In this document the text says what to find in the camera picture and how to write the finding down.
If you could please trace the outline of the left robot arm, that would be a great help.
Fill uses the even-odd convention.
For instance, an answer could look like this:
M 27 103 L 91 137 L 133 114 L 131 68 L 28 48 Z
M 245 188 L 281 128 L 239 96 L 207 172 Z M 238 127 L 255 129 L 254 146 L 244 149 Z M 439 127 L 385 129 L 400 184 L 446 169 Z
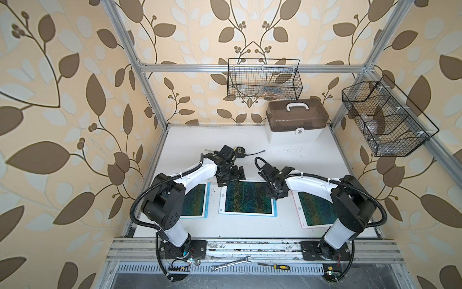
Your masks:
M 179 219 L 185 196 L 209 178 L 216 178 L 219 187 L 245 180 L 244 168 L 235 165 L 237 153 L 229 146 L 201 155 L 197 165 L 168 176 L 160 173 L 153 183 L 133 202 L 129 216 L 137 226 L 151 228 L 176 248 L 186 248 L 190 234 Z

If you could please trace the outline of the pink writing tablet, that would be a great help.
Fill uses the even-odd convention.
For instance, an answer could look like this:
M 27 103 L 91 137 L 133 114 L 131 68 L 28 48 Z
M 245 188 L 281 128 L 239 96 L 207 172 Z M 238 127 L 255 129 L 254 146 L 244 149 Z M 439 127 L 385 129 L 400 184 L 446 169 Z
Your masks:
M 302 191 L 293 192 L 292 196 L 303 230 L 327 228 L 337 220 L 338 217 L 331 202 Z

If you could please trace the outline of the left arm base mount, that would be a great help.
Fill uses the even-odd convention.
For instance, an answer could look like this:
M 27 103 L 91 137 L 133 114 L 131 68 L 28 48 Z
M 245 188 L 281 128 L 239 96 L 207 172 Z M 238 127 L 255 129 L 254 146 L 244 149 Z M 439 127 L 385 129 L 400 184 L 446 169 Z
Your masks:
M 181 247 L 171 242 L 162 241 L 158 247 L 160 256 L 168 260 L 203 259 L 206 256 L 206 240 L 187 240 Z

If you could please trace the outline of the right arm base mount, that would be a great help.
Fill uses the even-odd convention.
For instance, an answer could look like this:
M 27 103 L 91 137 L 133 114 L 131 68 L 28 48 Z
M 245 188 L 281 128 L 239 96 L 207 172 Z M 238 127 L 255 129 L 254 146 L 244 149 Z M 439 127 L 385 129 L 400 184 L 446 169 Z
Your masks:
M 303 241 L 300 243 L 305 261 L 349 261 L 351 251 L 344 243 L 339 249 L 331 247 L 325 241 Z

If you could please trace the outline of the blue writing tablet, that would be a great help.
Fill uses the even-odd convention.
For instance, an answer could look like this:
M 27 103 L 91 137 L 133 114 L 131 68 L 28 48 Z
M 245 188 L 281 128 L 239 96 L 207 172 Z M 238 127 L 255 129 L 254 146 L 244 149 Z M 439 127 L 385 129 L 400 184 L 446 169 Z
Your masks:
M 181 219 L 206 219 L 211 183 L 200 183 L 190 190 L 184 199 Z
M 219 214 L 276 217 L 276 201 L 267 196 L 268 184 L 238 181 L 221 188 Z

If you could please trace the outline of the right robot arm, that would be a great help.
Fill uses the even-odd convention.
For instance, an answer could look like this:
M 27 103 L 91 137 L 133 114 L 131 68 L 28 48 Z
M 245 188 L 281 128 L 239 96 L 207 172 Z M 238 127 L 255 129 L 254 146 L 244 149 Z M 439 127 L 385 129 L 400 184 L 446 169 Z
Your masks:
M 388 219 L 380 201 L 351 175 L 326 178 L 288 166 L 279 170 L 261 157 L 255 158 L 255 165 L 267 183 L 270 198 L 278 200 L 289 193 L 305 193 L 332 204 L 336 220 L 314 249 L 314 253 L 325 260 L 337 257 L 341 248 L 365 229 L 384 225 Z

